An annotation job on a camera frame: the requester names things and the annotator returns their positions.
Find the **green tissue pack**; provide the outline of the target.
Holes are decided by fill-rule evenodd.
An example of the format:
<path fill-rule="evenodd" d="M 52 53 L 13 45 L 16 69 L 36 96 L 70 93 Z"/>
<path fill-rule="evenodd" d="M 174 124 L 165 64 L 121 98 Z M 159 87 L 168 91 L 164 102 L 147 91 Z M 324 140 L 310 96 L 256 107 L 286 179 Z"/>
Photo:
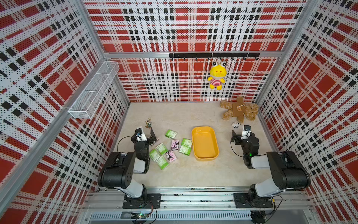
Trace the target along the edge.
<path fill-rule="evenodd" d="M 153 149 L 150 151 L 149 156 L 153 161 L 157 161 L 161 157 L 161 154 L 156 149 Z"/>
<path fill-rule="evenodd" d="M 187 155 L 189 156 L 191 154 L 191 150 L 192 148 L 191 147 L 187 147 L 187 146 L 184 146 L 184 145 L 181 145 L 180 149 L 179 149 L 179 152 L 184 154 L 184 155 Z"/>
<path fill-rule="evenodd" d="M 187 138 L 183 138 L 181 144 L 186 147 L 192 147 L 193 141 Z"/>
<path fill-rule="evenodd" d="M 162 156 L 156 160 L 156 163 L 159 165 L 161 170 L 164 170 L 169 166 L 169 163 L 167 162 L 167 160 Z"/>
<path fill-rule="evenodd" d="M 164 143 L 160 143 L 156 149 L 159 151 L 159 153 L 161 155 L 164 155 L 165 153 L 167 153 L 169 150 L 167 149 L 167 147 L 164 145 Z"/>
<path fill-rule="evenodd" d="M 165 134 L 165 137 L 170 138 L 170 139 L 175 139 L 175 137 L 177 136 L 177 132 L 173 131 L 173 130 L 168 130 Z"/>

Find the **pink tissue pack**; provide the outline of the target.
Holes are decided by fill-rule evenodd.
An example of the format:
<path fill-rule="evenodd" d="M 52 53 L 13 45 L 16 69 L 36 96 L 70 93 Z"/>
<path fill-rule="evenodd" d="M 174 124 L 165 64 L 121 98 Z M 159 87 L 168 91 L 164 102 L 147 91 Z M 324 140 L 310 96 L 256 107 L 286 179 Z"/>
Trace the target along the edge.
<path fill-rule="evenodd" d="M 180 140 L 172 140 L 171 150 L 179 150 L 179 149 L 180 149 Z"/>
<path fill-rule="evenodd" d="M 167 159 L 168 159 L 168 161 L 170 163 L 172 163 L 172 162 L 177 160 L 177 157 L 176 157 L 175 153 L 172 150 L 166 152 L 165 155 L 166 155 L 166 157 L 167 157 Z"/>

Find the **yellow plastic storage box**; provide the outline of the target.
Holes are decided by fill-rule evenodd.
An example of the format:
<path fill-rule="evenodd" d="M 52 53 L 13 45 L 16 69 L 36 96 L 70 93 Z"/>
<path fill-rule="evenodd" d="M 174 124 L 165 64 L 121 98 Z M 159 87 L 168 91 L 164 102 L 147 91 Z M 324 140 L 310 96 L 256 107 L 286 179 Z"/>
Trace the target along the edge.
<path fill-rule="evenodd" d="M 213 128 L 195 127 L 192 130 L 193 151 L 197 160 L 212 161 L 219 156 L 219 147 Z"/>

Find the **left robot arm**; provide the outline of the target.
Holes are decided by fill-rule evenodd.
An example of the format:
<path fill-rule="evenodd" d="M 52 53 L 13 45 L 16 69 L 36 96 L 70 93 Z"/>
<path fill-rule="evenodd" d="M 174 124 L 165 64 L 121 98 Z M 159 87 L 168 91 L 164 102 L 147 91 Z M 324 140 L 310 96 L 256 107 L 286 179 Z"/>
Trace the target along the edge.
<path fill-rule="evenodd" d="M 105 162 L 98 176 L 100 187 L 118 189 L 127 198 L 145 201 L 147 199 L 146 187 L 133 179 L 134 174 L 146 174 L 149 170 L 151 158 L 149 146 L 156 141 L 156 135 L 150 128 L 150 137 L 146 137 L 141 127 L 131 136 L 134 151 L 121 153 L 112 152 Z"/>

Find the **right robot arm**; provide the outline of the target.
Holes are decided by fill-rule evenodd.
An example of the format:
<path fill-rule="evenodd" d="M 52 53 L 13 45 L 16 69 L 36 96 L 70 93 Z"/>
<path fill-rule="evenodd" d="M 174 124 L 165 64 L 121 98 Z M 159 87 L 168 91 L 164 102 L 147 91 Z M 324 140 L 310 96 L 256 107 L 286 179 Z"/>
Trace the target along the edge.
<path fill-rule="evenodd" d="M 249 169 L 269 169 L 271 177 L 250 186 L 249 201 L 270 198 L 286 190 L 302 190 L 310 186 L 310 177 L 294 152 L 266 152 L 259 155 L 259 139 L 252 132 L 236 134 L 231 143 L 241 146 L 244 164 Z"/>

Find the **small white spotted toy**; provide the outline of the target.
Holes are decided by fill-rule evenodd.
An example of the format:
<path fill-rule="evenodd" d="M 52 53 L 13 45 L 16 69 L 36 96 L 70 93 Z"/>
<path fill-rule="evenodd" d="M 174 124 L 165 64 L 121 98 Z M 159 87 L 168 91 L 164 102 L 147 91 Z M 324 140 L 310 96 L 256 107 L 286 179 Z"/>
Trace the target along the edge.
<path fill-rule="evenodd" d="M 239 122 L 232 123 L 233 128 L 238 128 L 241 124 Z"/>

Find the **green tissue pack bottom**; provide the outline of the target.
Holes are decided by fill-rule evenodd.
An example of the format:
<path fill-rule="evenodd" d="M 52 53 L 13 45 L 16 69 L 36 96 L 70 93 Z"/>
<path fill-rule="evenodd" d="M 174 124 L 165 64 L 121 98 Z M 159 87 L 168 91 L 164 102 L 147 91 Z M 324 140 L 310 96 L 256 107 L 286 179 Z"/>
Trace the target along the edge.
<path fill-rule="evenodd" d="M 169 166 L 169 163 L 167 162 L 167 160 L 162 156 L 156 160 L 156 163 L 159 165 L 161 170 L 164 170 Z"/>

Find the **brown teddy bear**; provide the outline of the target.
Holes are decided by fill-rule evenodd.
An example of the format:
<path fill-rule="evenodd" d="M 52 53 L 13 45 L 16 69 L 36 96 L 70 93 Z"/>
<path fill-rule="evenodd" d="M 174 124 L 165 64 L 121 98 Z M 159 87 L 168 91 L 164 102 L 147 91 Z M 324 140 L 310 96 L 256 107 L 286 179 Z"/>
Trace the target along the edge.
<path fill-rule="evenodd" d="M 235 102 L 221 101 L 220 107 L 227 109 L 222 115 L 223 120 L 236 118 L 239 124 L 245 120 L 254 121 L 259 112 L 259 106 L 255 103 L 245 103 L 243 97 L 239 96 Z"/>

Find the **green circuit board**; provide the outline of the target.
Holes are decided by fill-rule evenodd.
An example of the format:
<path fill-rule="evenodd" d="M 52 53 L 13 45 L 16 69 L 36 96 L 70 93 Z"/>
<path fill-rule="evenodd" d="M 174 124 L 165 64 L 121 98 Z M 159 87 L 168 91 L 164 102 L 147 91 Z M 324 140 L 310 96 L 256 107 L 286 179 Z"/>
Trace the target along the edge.
<path fill-rule="evenodd" d="M 149 216 L 149 213 L 131 213 L 131 219 L 147 219 Z"/>

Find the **yellow frog plush toy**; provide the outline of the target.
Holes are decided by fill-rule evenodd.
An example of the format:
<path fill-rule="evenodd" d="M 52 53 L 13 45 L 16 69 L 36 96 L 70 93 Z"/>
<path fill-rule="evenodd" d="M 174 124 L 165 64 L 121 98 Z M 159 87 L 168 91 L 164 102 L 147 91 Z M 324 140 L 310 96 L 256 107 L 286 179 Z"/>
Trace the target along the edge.
<path fill-rule="evenodd" d="M 226 83 L 224 80 L 227 75 L 226 65 L 225 61 L 212 62 L 208 78 L 210 89 L 217 89 L 218 91 L 222 89 L 223 84 Z"/>

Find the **small keychain charm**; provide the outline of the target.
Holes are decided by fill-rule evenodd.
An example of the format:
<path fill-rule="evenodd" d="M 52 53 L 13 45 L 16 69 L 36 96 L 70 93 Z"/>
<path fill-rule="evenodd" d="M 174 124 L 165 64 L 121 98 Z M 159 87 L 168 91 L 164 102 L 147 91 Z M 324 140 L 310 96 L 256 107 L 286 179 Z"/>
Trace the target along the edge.
<path fill-rule="evenodd" d="M 152 127 L 151 118 L 148 118 L 148 120 L 145 121 L 145 127 L 146 127 L 146 128 L 151 128 L 151 127 Z"/>

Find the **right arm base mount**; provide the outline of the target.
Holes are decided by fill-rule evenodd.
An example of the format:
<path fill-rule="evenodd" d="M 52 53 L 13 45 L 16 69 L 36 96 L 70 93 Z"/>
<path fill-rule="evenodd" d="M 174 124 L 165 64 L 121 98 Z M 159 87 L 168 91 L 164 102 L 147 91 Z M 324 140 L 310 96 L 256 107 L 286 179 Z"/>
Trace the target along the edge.
<path fill-rule="evenodd" d="M 234 203 L 236 208 L 273 208 L 273 202 L 269 197 L 250 196 L 249 193 L 235 193 Z"/>

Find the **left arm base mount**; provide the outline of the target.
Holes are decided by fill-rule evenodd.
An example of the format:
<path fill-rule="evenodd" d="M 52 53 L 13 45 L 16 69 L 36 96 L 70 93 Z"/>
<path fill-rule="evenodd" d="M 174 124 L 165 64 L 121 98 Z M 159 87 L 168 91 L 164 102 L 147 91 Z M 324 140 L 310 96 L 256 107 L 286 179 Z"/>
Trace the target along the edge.
<path fill-rule="evenodd" d="M 124 197 L 123 209 L 158 209 L 161 204 L 161 194 L 145 194 L 143 197 Z"/>

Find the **black hook rail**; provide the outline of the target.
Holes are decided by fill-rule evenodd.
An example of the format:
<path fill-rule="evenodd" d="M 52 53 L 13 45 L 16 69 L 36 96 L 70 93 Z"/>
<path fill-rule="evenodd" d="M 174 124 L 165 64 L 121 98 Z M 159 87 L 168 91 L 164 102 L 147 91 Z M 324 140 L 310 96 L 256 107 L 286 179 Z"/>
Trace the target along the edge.
<path fill-rule="evenodd" d="M 170 58 L 258 58 L 261 53 L 169 53 Z"/>

